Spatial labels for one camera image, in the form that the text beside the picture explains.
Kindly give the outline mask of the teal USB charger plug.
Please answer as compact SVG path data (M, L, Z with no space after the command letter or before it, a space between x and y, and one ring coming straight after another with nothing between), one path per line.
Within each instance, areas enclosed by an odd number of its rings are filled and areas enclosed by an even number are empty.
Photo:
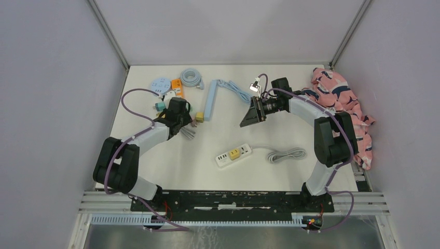
M158 102L158 103L155 103L155 105L154 105L154 109L157 111L157 112L162 112L164 109L166 109L167 107L166 107L166 104L165 104L165 102Z

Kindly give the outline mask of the white power strip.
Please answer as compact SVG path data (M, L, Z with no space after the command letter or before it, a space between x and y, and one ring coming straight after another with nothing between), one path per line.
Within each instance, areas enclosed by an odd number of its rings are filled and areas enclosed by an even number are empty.
M235 162L238 162L252 154L252 148L249 144L242 144L237 146L225 153L217 155L215 157L215 162L217 167L222 169L227 167Z

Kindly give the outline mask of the yellow plug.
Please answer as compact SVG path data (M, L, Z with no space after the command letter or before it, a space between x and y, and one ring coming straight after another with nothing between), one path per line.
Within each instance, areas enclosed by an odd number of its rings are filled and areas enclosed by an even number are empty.
M203 123L204 122L204 113L203 112L196 112L195 121L196 121L196 123Z
M241 151L239 148L234 148L228 152L229 159L234 161L241 156Z

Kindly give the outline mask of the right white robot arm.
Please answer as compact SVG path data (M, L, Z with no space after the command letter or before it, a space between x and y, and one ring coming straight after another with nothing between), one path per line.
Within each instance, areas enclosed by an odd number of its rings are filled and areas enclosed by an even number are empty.
M251 97L240 127L263 122L269 114L281 111L294 114L313 127L317 162L299 198L301 208L312 212L321 204L319 196L328 193L336 171L351 163L359 152L352 118L347 112L331 111L303 93L293 91L285 77L273 80L271 85L273 97L268 98L267 94Z

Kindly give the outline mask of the long blue power strip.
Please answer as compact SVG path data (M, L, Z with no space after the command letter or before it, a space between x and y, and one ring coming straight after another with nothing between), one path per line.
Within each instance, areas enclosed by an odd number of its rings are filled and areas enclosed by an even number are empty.
M212 80L209 85L208 95L203 112L204 121L210 121L212 119L217 89L218 89L218 80L217 79Z

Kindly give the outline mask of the round blue power socket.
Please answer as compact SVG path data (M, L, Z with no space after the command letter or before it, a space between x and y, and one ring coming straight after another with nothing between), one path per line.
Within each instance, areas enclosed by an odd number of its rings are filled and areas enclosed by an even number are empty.
M164 95L171 90L171 80L165 77L156 78L151 82L149 89L158 95Z

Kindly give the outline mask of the orange power strip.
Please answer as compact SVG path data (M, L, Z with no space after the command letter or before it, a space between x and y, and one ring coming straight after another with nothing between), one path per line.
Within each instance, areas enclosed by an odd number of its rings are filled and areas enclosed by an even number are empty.
M183 84L179 78L171 80L171 89L177 97L184 98Z

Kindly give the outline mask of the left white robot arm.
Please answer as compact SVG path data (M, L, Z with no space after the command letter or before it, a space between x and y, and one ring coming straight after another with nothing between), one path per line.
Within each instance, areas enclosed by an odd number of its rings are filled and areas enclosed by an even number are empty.
M185 99L173 97L168 108L153 120L151 127L125 140L108 137L94 168L93 180L103 184L108 192L118 191L142 198L149 210L159 210L163 204L162 187L139 176L140 157L190 124L190 108Z

